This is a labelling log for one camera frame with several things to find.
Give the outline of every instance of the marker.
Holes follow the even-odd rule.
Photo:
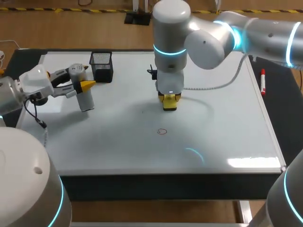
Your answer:
[[[262,96],[265,96],[265,69],[261,70],[261,86],[260,86],[260,92]]]

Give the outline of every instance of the robotic arm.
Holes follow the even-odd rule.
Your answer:
[[[180,94],[187,54],[200,68],[211,70],[238,51],[290,68],[303,64],[303,26],[300,22],[248,18],[223,12],[215,21],[191,16],[183,0],[161,0],[153,9],[157,90]]]
[[[81,64],[73,64],[67,69],[50,74],[43,65],[37,65],[22,74],[19,79],[0,78],[0,115],[21,108],[27,100],[35,105],[43,105],[47,102],[48,96],[67,98],[76,96],[83,112],[93,109],[90,88],[96,82],[87,80],[85,72],[87,68]],[[59,87],[70,80],[71,84]]]

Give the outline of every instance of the whiteboard surface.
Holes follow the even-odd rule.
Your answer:
[[[89,65],[90,54],[49,52],[40,63],[54,72]],[[240,58],[233,52],[216,69],[203,70],[188,57],[185,87],[228,82]],[[76,97],[49,97],[38,107],[60,175],[279,173],[285,165],[248,59],[230,86],[185,90],[173,112],[163,111],[146,72],[150,64],[156,68],[153,52],[114,52],[112,59],[113,82],[91,89],[94,110],[82,113]],[[93,79],[91,67],[87,74]],[[43,142],[43,129],[27,113],[19,127]]]

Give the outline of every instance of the small circle drawing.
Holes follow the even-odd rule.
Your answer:
[[[164,135],[164,134],[167,133],[167,130],[166,129],[158,129],[157,133],[160,134],[160,135]]]

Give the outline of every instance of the yellow black caution tape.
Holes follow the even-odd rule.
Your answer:
[[[87,13],[127,13],[132,12],[129,9],[73,9],[73,8],[0,8],[0,11],[75,11],[75,12],[87,12]],[[192,13],[197,14],[220,14],[225,12],[226,10],[219,11],[210,11],[210,10],[195,10]],[[271,10],[253,10],[253,9],[245,9],[245,10],[229,10],[237,13],[303,13],[303,9],[271,9]]]
[[[87,13],[127,13],[131,12],[128,9],[73,9],[73,8],[0,8],[0,11],[75,11],[75,12],[87,12]]]
[[[204,14],[219,14],[222,12],[225,12],[226,10],[219,10],[219,11],[208,11],[208,10],[197,10],[193,11],[192,13],[204,13]],[[255,9],[235,9],[235,10],[228,10],[233,11],[236,13],[303,13],[303,9],[288,9],[288,10],[282,10],[282,9],[271,9],[271,10],[255,10]]]

